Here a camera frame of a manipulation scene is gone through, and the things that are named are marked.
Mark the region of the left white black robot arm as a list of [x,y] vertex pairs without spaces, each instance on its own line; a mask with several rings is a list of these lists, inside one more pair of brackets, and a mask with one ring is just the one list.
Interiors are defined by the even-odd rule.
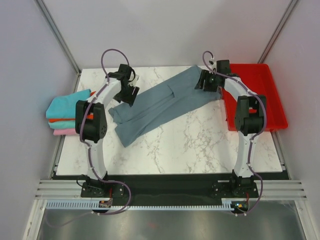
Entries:
[[140,89],[135,86],[138,78],[129,64],[121,64],[116,72],[106,75],[94,95],[77,101],[75,105],[75,130],[87,151],[85,186],[91,187],[99,197],[106,196],[110,191],[103,155],[103,139],[108,130],[106,107],[111,100],[132,107]]

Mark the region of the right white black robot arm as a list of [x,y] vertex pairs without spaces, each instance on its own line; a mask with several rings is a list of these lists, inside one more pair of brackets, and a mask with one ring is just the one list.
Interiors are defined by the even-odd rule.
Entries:
[[241,78],[231,72],[229,60],[215,61],[213,58],[204,64],[196,90],[228,92],[236,101],[234,124],[238,132],[237,159],[232,170],[229,191],[235,197],[255,188],[254,171],[251,159],[259,138],[267,125],[266,97],[250,90]]

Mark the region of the grey-blue t shirt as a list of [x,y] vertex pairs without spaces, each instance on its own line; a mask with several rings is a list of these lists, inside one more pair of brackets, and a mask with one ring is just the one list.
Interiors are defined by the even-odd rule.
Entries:
[[133,106],[121,103],[108,110],[124,147],[157,127],[221,99],[219,92],[195,89],[202,69],[196,65],[137,95]]

